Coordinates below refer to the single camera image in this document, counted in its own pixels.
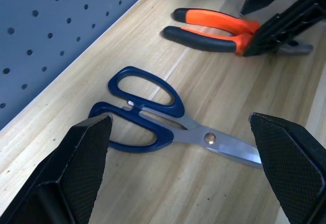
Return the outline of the blue handled steel scissors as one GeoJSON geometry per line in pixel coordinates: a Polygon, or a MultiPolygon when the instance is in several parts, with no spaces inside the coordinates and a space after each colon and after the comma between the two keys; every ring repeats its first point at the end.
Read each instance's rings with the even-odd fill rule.
{"type": "Polygon", "coordinates": [[[107,87],[112,95],[126,100],[131,108],[119,108],[107,102],[97,102],[89,112],[90,118],[103,113],[113,113],[156,135],[156,141],[150,145],[125,145],[112,141],[109,144],[111,148],[127,153],[149,153],[165,148],[172,142],[188,143],[240,163],[262,168],[256,147],[198,123],[185,112],[178,93],[158,76],[127,66],[110,79],[107,87]],[[119,82],[129,76],[140,77],[160,86],[173,98],[173,102],[170,105],[159,104],[121,90],[118,87],[119,82]]]}

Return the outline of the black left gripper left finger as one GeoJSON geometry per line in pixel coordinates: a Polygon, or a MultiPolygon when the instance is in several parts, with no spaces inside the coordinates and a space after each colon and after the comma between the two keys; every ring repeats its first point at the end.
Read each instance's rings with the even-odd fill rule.
{"type": "Polygon", "coordinates": [[[102,183],[113,119],[72,126],[0,216],[0,224],[88,224],[102,183]]]}

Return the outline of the grey blue pegboard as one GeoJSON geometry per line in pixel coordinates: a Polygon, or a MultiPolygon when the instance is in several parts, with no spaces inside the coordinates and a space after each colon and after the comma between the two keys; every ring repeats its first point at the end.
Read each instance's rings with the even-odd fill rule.
{"type": "Polygon", "coordinates": [[[0,130],[138,0],[0,0],[0,130]]]}

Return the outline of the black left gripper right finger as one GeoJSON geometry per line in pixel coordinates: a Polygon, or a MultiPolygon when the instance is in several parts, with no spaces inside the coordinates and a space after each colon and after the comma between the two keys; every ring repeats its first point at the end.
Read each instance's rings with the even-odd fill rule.
{"type": "Polygon", "coordinates": [[[264,173],[290,224],[326,224],[326,148],[303,126],[249,118],[264,173]]]}

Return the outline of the orange and black pliers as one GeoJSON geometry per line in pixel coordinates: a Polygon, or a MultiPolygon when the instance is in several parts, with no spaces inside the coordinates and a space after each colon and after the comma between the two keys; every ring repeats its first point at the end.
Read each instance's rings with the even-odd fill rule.
{"type": "MultiPolygon", "coordinates": [[[[230,52],[241,56],[254,34],[262,26],[258,21],[244,20],[207,9],[178,8],[172,13],[172,17],[178,22],[226,31],[230,33],[230,36],[208,34],[185,27],[167,26],[162,31],[165,38],[202,51],[230,52]]],[[[273,52],[298,55],[309,54],[312,49],[312,45],[293,39],[273,52]]]]}

